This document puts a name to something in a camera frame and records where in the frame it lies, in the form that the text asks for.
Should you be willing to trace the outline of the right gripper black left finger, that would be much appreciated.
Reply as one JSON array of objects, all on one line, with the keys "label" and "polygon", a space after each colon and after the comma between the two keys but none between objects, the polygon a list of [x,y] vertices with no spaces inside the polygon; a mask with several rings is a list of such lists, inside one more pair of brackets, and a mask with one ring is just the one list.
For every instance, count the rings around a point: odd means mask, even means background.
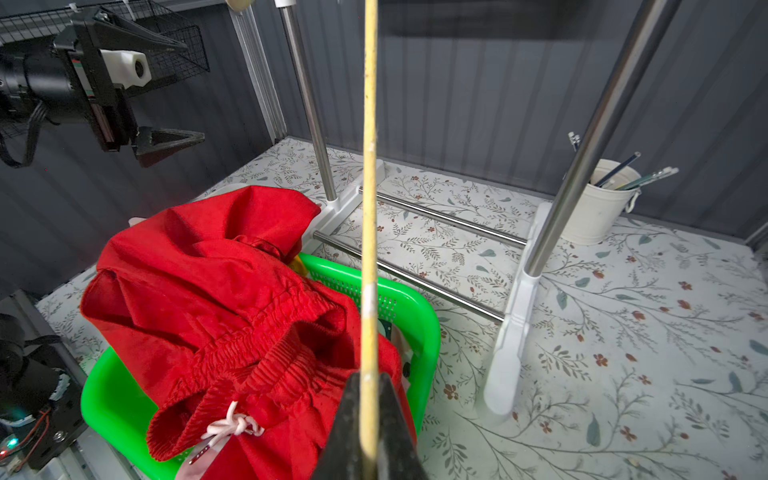
[{"label": "right gripper black left finger", "polygon": [[360,374],[352,374],[345,385],[325,448],[312,480],[359,480],[363,459],[359,439]]}]

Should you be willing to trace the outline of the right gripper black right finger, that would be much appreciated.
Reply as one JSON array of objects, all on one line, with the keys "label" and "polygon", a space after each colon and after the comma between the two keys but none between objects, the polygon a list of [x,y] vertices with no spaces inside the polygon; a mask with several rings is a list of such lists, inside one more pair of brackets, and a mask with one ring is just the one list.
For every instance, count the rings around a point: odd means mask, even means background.
[{"label": "right gripper black right finger", "polygon": [[379,438],[377,478],[383,480],[426,480],[415,443],[389,375],[379,378]]}]

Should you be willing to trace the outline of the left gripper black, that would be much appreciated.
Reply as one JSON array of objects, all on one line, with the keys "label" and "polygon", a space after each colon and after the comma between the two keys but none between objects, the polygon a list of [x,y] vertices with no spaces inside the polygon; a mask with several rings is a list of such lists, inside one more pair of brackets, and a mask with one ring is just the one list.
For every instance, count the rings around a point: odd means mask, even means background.
[{"label": "left gripper black", "polygon": [[101,49],[182,52],[188,46],[103,7],[86,7],[71,15],[54,38],[53,50],[63,64],[77,111],[104,151],[117,152],[133,141],[136,160],[149,168],[205,141],[203,132],[147,126],[138,129],[122,88],[112,81]]}]

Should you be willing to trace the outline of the yellow hanger of red shorts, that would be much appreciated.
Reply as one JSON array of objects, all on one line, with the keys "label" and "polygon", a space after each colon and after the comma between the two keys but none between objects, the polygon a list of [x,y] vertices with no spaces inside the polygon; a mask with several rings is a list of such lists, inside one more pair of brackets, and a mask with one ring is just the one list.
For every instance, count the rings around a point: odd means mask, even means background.
[{"label": "yellow hanger of red shorts", "polygon": [[361,364],[359,442],[362,477],[377,477],[379,442],[378,267],[377,267],[377,61],[378,5],[365,2],[364,125],[361,255]]}]

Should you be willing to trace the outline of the red shorts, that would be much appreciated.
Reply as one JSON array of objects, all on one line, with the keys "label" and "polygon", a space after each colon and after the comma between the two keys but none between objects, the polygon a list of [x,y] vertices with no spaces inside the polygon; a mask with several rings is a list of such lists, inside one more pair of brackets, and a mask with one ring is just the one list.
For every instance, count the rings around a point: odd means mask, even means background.
[{"label": "red shorts", "polygon": [[250,186],[115,235],[81,301],[156,404],[146,436],[181,479],[307,479],[360,366],[354,301],[297,272],[319,214]]}]

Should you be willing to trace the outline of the yellow hanger of printed shorts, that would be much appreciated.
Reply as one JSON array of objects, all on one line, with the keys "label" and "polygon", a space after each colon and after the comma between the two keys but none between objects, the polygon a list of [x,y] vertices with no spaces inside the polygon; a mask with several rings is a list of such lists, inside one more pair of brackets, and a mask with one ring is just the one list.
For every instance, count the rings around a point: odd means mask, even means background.
[{"label": "yellow hanger of printed shorts", "polygon": [[235,13],[240,13],[248,9],[254,0],[226,0],[228,7]]}]

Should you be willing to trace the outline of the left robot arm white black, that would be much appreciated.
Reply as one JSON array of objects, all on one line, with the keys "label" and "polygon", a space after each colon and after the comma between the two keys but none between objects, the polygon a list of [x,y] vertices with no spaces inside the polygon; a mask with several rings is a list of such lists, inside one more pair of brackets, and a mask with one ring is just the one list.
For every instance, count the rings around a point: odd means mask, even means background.
[{"label": "left robot arm white black", "polygon": [[1,138],[24,135],[30,166],[47,124],[86,124],[104,152],[143,168],[202,143],[201,132],[142,126],[130,99],[209,71],[199,27],[155,1],[113,1],[1,20]]}]

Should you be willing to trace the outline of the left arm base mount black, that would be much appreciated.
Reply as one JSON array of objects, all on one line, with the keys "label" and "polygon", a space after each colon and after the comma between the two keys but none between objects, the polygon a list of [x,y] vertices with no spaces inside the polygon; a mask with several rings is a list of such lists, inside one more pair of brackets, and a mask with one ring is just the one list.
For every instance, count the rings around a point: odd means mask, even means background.
[{"label": "left arm base mount black", "polygon": [[56,349],[58,335],[28,339],[21,321],[1,315],[1,466],[39,470],[83,430],[82,382]]}]

